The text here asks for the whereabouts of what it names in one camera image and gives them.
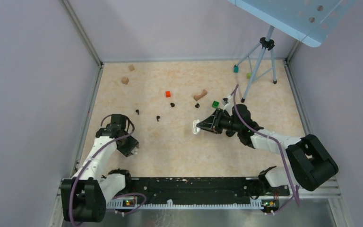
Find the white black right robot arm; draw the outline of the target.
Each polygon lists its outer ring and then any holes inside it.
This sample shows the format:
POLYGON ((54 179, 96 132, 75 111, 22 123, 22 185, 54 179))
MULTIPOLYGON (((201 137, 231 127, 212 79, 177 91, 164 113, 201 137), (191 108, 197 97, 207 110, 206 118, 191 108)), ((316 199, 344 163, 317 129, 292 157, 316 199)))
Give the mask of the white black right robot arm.
POLYGON ((271 195, 285 184, 298 185, 314 191, 339 172, 339 167, 319 138, 313 134, 304 137, 280 135, 266 130, 252 120, 246 105, 237 104, 228 112, 217 108, 203 121, 194 120, 193 133, 207 131, 214 134, 237 135, 250 148, 262 149, 281 156, 283 167, 266 170, 258 182, 259 191, 271 195))

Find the white earbud charging case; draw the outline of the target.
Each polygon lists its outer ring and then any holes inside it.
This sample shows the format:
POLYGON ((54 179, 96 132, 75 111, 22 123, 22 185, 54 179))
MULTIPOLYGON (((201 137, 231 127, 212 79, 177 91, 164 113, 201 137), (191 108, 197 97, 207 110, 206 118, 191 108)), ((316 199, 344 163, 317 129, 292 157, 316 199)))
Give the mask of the white earbud charging case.
POLYGON ((194 120, 193 123, 192 123, 192 133, 194 135, 198 134, 200 132, 200 130, 201 130, 201 128, 199 128, 197 126, 198 123, 200 123, 199 119, 194 120))

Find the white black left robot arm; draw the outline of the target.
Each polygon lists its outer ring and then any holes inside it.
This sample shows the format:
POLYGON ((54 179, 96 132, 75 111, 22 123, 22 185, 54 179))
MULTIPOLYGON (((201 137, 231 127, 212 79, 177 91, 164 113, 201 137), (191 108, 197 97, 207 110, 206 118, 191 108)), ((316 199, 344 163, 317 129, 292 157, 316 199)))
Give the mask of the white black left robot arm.
POLYGON ((133 183, 126 170, 114 170, 104 176, 109 158, 115 151, 125 157, 134 155, 139 142, 132 134, 135 126, 123 114, 110 114, 110 122, 95 134, 93 146, 83 164, 70 178, 62 180, 60 195, 64 220, 78 227, 87 222, 101 222, 106 204, 117 193, 128 195, 133 183))

